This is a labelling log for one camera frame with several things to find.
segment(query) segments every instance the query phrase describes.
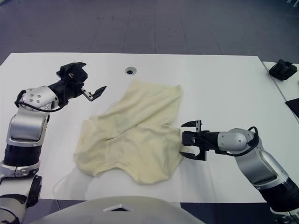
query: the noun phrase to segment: cloth fold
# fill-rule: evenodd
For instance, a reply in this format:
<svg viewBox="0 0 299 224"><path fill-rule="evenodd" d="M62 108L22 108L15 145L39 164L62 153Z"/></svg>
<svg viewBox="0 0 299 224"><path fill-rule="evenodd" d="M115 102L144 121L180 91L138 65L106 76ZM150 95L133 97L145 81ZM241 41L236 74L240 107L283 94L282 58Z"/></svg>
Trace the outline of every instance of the cloth fold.
<svg viewBox="0 0 299 224"><path fill-rule="evenodd" d="M168 179L182 160L180 129L171 127L181 95L180 85L132 81L112 109L83 121L79 169L97 176L120 168L142 184Z"/></svg>

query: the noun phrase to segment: yellow cloth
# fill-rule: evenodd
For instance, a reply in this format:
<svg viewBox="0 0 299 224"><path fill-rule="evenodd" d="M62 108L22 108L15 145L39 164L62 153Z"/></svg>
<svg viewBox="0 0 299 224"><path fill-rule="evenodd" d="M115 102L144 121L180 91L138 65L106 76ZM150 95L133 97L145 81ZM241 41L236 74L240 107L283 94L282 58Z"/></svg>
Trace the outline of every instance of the yellow cloth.
<svg viewBox="0 0 299 224"><path fill-rule="evenodd" d="M175 119L181 86L132 81L108 112L83 121L74 155L83 172L96 176L120 168L138 183L166 180L182 160Z"/></svg>

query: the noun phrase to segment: black robot arm segment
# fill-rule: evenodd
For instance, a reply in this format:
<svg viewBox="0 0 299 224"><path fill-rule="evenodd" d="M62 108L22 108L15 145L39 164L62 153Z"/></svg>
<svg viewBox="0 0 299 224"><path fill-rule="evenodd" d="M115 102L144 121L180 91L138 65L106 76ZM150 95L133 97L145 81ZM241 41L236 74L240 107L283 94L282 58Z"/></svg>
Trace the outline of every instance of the black robot arm segment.
<svg viewBox="0 0 299 224"><path fill-rule="evenodd" d="M202 131L200 120L182 126L196 127L196 132L183 132L182 143L200 150L198 155L181 152L183 156L206 160L206 151L214 150L217 154L235 157L239 169L268 202L275 218L280 223L299 223L299 188L264 150L255 127L249 130L234 128L228 132Z"/></svg>

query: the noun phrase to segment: cable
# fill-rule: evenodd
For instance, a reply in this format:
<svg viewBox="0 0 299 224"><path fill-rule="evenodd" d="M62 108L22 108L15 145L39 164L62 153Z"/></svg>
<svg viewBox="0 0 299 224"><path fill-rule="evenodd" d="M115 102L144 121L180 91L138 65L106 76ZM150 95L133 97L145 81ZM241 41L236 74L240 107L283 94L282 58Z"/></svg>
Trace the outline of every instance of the cable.
<svg viewBox="0 0 299 224"><path fill-rule="evenodd" d="M40 109L40 108L38 108L38 107L32 106L32 105L30 105L30 104L27 104L27 103L24 103L24 102L21 102L21 101L15 101L15 104L16 104L16 105L17 105L17 104L25 105L25 106L27 106L27 107L30 107L30 108L32 108L32 109L34 109L34 110L41 111L41 112L48 112L48 113L51 113L51 112L60 111L60 110L65 106L65 103L66 103L66 86L67 86L68 82L69 82L69 81L66 81L66 82L65 82L65 85L64 85L64 91L63 91L63 93L64 93L64 101L63 101L63 104L62 104L61 107L59 107L59 108L57 108L57 109L55 109L55 110L43 110L43 109Z"/></svg>

